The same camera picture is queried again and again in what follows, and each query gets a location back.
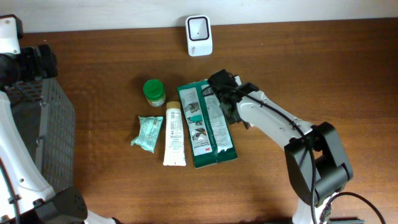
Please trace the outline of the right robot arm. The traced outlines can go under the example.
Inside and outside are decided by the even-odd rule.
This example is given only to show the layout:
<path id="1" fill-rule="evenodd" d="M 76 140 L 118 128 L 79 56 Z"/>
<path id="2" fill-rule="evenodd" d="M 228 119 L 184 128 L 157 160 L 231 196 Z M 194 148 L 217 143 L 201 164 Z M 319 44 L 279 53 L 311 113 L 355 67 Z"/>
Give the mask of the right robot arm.
<path id="1" fill-rule="evenodd" d="M 256 85 L 238 83 L 226 70 L 208 79 L 229 124 L 243 121 L 260 129 L 284 151 L 290 184 L 299 197 L 290 223 L 326 223 L 326 203 L 353 178 L 337 130 L 327 122 L 314 125 L 274 102 Z"/>

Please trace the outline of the green 3M wipes package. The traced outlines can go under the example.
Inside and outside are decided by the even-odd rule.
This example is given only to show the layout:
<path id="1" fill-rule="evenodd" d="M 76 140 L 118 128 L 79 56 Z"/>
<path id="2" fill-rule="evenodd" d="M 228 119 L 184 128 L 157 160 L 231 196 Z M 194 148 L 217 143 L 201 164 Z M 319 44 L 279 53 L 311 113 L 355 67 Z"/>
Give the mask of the green 3M wipes package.
<path id="1" fill-rule="evenodd" d="M 179 86 L 177 92 L 188 126 L 195 168 L 237 159 L 226 118 L 208 81 Z"/>

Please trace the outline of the white tube with tan cap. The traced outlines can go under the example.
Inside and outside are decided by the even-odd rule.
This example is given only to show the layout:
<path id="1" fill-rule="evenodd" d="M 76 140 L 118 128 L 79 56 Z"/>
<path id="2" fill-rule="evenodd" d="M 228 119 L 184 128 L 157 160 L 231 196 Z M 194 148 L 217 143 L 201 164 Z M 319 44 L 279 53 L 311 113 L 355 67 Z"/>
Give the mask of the white tube with tan cap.
<path id="1" fill-rule="evenodd" d="M 164 166 L 186 166 L 182 112 L 180 103 L 166 104 Z"/>

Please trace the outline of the pale green tissue packet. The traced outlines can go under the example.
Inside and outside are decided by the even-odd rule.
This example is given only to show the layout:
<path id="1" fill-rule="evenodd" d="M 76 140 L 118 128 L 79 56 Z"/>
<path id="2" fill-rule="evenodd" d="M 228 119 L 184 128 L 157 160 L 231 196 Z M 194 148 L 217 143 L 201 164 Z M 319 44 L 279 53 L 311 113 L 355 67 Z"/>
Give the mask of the pale green tissue packet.
<path id="1" fill-rule="evenodd" d="M 154 153 L 164 118 L 162 116 L 139 117 L 139 135 L 131 141 L 143 150 Z"/>

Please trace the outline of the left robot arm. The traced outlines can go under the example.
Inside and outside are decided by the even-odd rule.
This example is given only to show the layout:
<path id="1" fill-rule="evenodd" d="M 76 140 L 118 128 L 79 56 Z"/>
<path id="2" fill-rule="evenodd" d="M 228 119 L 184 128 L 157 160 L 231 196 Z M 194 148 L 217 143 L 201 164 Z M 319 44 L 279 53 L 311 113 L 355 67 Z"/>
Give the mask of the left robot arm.
<path id="1" fill-rule="evenodd" d="M 73 184 L 75 110 L 47 44 L 21 47 L 1 17 L 1 222 L 116 223 L 88 209 Z"/>

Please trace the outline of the green lid glass jar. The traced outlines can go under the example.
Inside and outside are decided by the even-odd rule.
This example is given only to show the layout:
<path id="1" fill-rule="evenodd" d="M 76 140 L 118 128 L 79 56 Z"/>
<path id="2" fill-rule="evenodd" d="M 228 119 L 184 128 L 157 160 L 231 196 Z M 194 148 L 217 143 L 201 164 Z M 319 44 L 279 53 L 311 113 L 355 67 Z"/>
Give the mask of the green lid glass jar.
<path id="1" fill-rule="evenodd" d="M 148 80 L 143 86 L 143 92 L 148 103 L 153 107 L 160 107 L 165 103 L 166 94 L 160 80 Z"/>

